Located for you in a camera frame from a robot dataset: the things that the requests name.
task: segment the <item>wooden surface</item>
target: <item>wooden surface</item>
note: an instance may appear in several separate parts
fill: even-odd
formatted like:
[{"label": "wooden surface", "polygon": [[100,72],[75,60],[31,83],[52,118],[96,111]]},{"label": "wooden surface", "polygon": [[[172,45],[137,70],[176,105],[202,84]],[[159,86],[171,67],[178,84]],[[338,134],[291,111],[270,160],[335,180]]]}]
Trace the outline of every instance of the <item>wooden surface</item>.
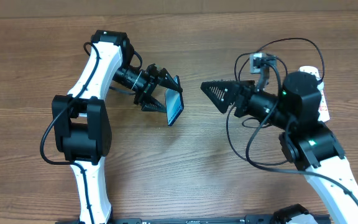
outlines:
[{"label": "wooden surface", "polygon": [[0,18],[358,10],[358,0],[0,0]]},{"label": "wooden surface", "polygon": [[[236,157],[226,139],[226,115],[200,90],[202,81],[232,79],[239,54],[286,37],[306,37],[321,47],[328,126],[358,182],[358,12],[1,19],[0,223],[52,223],[79,215],[71,169],[45,163],[39,142],[51,122],[52,98],[77,81],[88,60],[82,45],[96,29],[127,32],[144,65],[157,63],[179,75],[184,91],[185,110],[171,128],[164,114],[141,112],[133,97],[108,93],[113,137],[106,181],[116,218],[242,216],[294,203],[326,213],[304,177],[257,170]],[[285,42],[267,50],[284,59],[290,71],[320,67],[307,43]],[[245,73],[243,78],[257,77]],[[163,89],[155,96],[162,100]],[[241,121],[231,118],[230,129],[243,151],[253,130],[242,128]],[[281,161],[280,132],[261,131],[252,157]],[[53,134],[46,154],[63,159]]]}]

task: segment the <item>robotic hand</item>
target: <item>robotic hand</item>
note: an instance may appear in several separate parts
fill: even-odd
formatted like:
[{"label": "robotic hand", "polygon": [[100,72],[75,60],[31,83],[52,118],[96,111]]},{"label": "robotic hand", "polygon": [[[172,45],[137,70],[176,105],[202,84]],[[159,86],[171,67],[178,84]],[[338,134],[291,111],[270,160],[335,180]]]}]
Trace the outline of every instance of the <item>robotic hand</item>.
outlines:
[{"label": "robotic hand", "polygon": [[[281,85],[275,60],[268,54],[250,55],[250,72],[260,74],[256,85],[254,81],[211,81],[203,82],[201,89],[221,113],[232,105],[236,107],[235,116],[251,115],[260,121],[247,145],[246,160],[251,165],[272,172],[304,175],[335,223],[358,223],[358,185],[343,148],[323,122],[329,119],[328,112],[319,113],[319,109],[325,109],[320,105],[325,100],[321,101],[323,80],[319,79],[318,70],[301,67],[300,71],[288,74]],[[264,91],[270,68],[277,76],[278,95]],[[264,167],[250,159],[250,144],[266,122],[285,130],[279,136],[282,151],[298,170]],[[291,217],[285,217],[281,223],[289,220]]]},{"label": "robotic hand", "polygon": [[[92,46],[91,53],[85,48],[87,45]],[[126,33],[97,30],[84,49],[89,60],[80,79],[67,96],[57,95],[52,101],[53,121],[42,138],[40,153],[46,162],[71,165],[74,171],[81,214],[79,220],[71,223],[112,223],[112,206],[104,178],[104,161],[111,146],[104,99],[112,80],[134,91],[134,103],[141,105],[142,111],[166,113],[170,126],[183,110],[183,90],[178,77],[172,78],[165,68],[151,64],[141,70],[142,59]],[[133,55],[139,57],[139,67],[130,65]],[[157,85],[168,88],[168,107],[152,97]],[[79,116],[86,117],[87,124],[71,121]],[[52,127],[57,149],[64,153],[67,162],[51,161],[44,154],[45,140]]]}]

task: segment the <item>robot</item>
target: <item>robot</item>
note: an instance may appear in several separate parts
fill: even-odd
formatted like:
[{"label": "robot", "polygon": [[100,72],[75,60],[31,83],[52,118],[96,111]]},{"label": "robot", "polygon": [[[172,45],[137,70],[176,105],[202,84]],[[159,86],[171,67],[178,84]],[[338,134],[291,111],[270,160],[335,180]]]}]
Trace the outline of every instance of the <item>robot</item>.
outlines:
[{"label": "robot", "polygon": [[[92,47],[91,53],[86,46]],[[106,192],[104,162],[111,146],[111,127],[104,99],[112,81],[132,90],[134,103],[142,111],[167,114],[171,126],[184,109],[179,77],[172,77],[167,69],[156,64],[141,69],[142,59],[123,32],[97,30],[91,42],[84,45],[88,63],[76,85],[66,96],[57,95],[52,101],[53,121],[40,143],[42,158],[53,165],[70,165],[76,177],[81,202],[78,220],[70,223],[331,223],[329,216],[310,214],[301,205],[283,208],[273,215],[246,215],[241,218],[199,218],[195,220],[141,220],[131,218],[115,220]],[[136,55],[139,67],[131,60]],[[322,102],[323,80],[316,68],[304,67],[286,75],[281,85],[276,57],[254,52],[250,55],[251,73],[260,74],[255,81],[203,82],[201,89],[221,113],[236,107],[234,115],[251,115],[260,121],[257,131],[265,124],[284,130],[280,135],[282,151],[297,170],[279,170],[264,167],[246,158],[256,168],[304,175],[317,191],[335,223],[358,223],[358,186],[351,172],[345,152],[334,134],[324,124],[327,114],[319,113]],[[269,83],[269,71],[274,70],[278,81],[278,94],[264,91]],[[166,106],[152,97],[157,85],[167,88]],[[87,124],[74,123],[75,118],[86,117]],[[64,153],[65,162],[49,160],[44,144],[51,129],[55,130],[56,146]]]}]

